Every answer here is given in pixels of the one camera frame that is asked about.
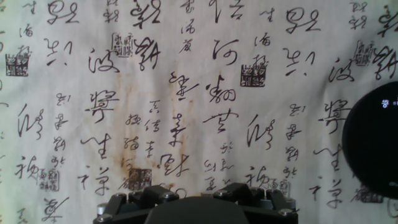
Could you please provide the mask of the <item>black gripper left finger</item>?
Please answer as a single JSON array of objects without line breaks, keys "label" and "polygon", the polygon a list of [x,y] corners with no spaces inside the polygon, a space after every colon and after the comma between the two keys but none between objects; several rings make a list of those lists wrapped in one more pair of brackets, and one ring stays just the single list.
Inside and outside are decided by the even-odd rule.
[{"label": "black gripper left finger", "polygon": [[157,205],[179,199],[179,194],[160,185],[125,193],[116,193],[108,202],[97,205],[93,224],[144,223]]}]

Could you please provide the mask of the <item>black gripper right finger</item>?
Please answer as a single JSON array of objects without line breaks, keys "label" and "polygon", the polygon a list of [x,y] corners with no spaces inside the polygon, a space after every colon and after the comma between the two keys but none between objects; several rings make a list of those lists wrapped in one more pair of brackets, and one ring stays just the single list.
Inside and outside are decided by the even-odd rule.
[{"label": "black gripper right finger", "polygon": [[214,192],[213,198],[236,205],[248,223],[299,223],[295,200],[286,199],[280,190],[232,183]]}]

